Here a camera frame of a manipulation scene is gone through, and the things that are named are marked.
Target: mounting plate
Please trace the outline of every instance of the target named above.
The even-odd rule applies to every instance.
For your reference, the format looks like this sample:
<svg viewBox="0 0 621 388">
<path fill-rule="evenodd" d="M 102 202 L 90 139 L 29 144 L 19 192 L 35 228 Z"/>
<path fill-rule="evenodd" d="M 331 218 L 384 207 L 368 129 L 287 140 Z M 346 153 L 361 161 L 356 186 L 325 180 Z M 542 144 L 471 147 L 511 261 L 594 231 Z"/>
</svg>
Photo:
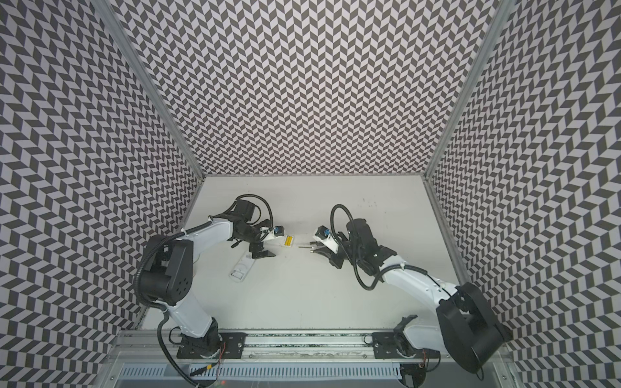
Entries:
<svg viewBox="0 0 621 388">
<path fill-rule="evenodd" d="M 413 357 L 403 357 L 400 352 L 397 351 L 394 333 L 391 332 L 375 332 L 371 334 L 371 337 L 373 338 L 373 354 L 375 355 L 375 359 L 433 359 L 440 357 L 439 351 L 431 349 L 425 349 L 425 353 L 423 353 L 423 349 L 416 349 Z"/>
<path fill-rule="evenodd" d="M 243 346 L 246 341 L 246 333 L 220 333 L 225 344 L 222 359 L 242 358 Z M 178 359 L 204 359 L 192 346 L 179 347 L 177 351 Z"/>
</svg>

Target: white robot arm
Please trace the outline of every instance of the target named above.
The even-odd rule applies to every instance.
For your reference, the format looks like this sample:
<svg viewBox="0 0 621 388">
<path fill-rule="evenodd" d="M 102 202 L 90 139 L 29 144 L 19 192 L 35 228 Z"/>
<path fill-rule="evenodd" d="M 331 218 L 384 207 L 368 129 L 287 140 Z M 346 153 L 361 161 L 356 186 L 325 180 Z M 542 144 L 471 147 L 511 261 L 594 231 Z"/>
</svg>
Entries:
<svg viewBox="0 0 621 388">
<path fill-rule="evenodd" d="M 256 205 L 244 197 L 264 202 L 269 219 L 251 223 Z M 134 277 L 138 301 L 165 312 L 181 329 L 182 343 L 210 357 L 220 348 L 218 325 L 200 306 L 191 290 L 193 263 L 201 253 L 221 241 L 234 241 L 232 247 L 246 241 L 252 258 L 275 256 L 263 249 L 263 242 L 284 235 L 284 228 L 273 225 L 269 204 L 254 194 L 236 198 L 223 213 L 187 231 L 166 237 L 153 236 L 144 249 L 144 256 Z"/>
<path fill-rule="evenodd" d="M 348 215 L 349 239 L 342 232 L 334 232 L 337 209 Z M 476 373 L 501 344 L 511 339 L 510 331 L 498 321 L 489 302 L 473 284 L 457 286 L 409 264 L 397 252 L 378 245 L 366 220 L 354 219 L 343 205 L 332 209 L 330 228 L 317 229 L 317 248 L 313 252 L 327 257 L 336 268 L 349 260 L 356 279 L 366 290 L 371 291 L 379 281 L 384 281 L 435 312 L 430 317 L 411 315 L 397 325 L 394 342 L 401 355 L 412 356 L 419 349 L 437 350 L 449 353 L 462 368 Z M 374 277 L 370 286 L 360 279 L 358 268 Z"/>
</svg>

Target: enclosure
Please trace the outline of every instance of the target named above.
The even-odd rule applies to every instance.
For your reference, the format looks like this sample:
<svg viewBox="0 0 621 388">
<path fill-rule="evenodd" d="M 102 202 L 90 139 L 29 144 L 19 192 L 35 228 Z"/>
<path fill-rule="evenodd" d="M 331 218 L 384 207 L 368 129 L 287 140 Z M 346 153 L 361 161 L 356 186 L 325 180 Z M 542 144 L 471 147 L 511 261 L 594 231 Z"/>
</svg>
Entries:
<svg viewBox="0 0 621 388">
<path fill-rule="evenodd" d="M 266 243 L 276 256 L 242 282 L 245 245 L 194 264 L 201 306 L 248 334 L 228 384 L 400 386 L 365 338 L 428 311 L 306 248 L 341 203 L 408 263 L 478 286 L 511 329 L 483 382 L 444 354 L 425 386 L 618 386 L 616 2 L 0 7 L 8 386 L 174 384 L 136 268 L 150 237 L 249 192 L 293 245 Z M 248 378 L 263 367 L 280 369 Z"/>
</svg>

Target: black and white pattern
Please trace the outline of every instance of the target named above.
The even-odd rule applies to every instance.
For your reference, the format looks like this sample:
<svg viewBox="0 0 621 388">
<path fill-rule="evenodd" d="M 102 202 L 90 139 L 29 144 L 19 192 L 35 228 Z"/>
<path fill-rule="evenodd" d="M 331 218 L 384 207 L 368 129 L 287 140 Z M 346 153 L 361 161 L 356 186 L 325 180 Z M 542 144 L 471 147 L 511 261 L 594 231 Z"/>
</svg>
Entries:
<svg viewBox="0 0 621 388">
<path fill-rule="evenodd" d="M 0 20 L 0 385 L 82 386 L 197 178 L 85 0 L 3 1 Z"/>
<path fill-rule="evenodd" d="M 424 171 L 497 0 L 112 0 L 208 174 Z"/>
<path fill-rule="evenodd" d="M 529 387 L 619 387 L 621 6 L 519 1 L 433 177 Z"/>
</svg>

